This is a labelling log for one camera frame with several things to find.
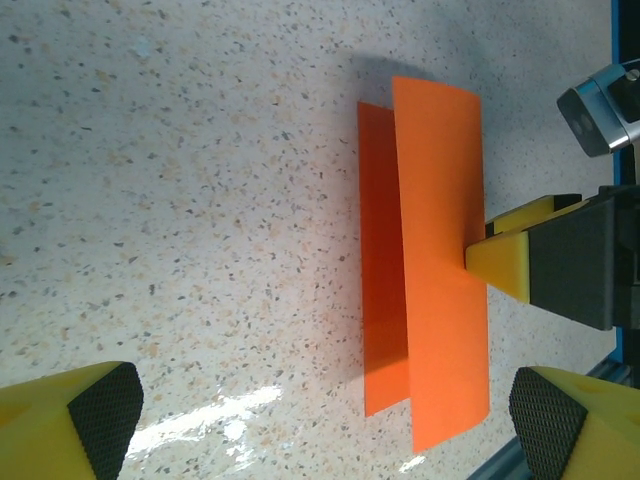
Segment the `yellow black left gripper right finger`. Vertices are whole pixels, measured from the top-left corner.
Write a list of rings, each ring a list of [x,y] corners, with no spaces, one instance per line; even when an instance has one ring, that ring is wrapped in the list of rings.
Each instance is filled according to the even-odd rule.
[[[639,391],[551,367],[522,367],[509,413],[536,479],[637,479]]]

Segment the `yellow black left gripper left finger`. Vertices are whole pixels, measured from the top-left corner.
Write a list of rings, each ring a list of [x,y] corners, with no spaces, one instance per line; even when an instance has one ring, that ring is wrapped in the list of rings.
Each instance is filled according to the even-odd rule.
[[[3,479],[116,479],[141,416],[130,362],[110,361],[1,389]]]

